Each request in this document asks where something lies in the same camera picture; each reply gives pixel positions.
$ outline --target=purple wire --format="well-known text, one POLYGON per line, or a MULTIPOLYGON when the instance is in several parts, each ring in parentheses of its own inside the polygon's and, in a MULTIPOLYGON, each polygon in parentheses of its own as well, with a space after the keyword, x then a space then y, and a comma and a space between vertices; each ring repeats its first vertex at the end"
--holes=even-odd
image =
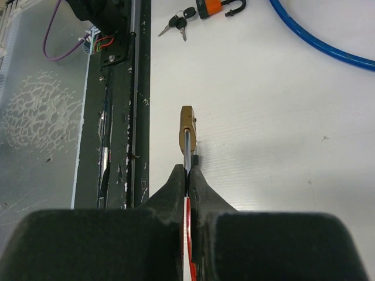
POLYGON ((49 57, 47 55, 47 52, 46 52, 46 45, 47 45, 47 38, 48 38, 48 34, 51 30, 51 26, 52 26, 52 23, 53 23, 53 20, 54 20, 54 17, 56 16, 56 13, 57 13, 57 10, 59 9, 59 6, 61 4, 62 0, 57 0, 57 4, 54 8, 54 11, 52 13, 52 17, 51 17, 51 20, 48 24, 48 28, 47 28, 47 32, 46 32, 46 35, 45 35, 45 38, 43 40, 43 54, 45 55, 45 57, 50 60, 50 61, 59 61, 59 60, 62 60, 64 59, 65 57, 69 56, 70 54, 72 54, 75 50, 77 50, 79 48, 79 46, 82 45, 83 42, 86 41, 86 39, 89 37, 90 34, 86 33, 85 36, 83 36, 83 38, 81 40, 78 41, 78 43, 71 49, 69 50, 68 52, 66 52, 65 54, 59 56, 59 57, 49 57))

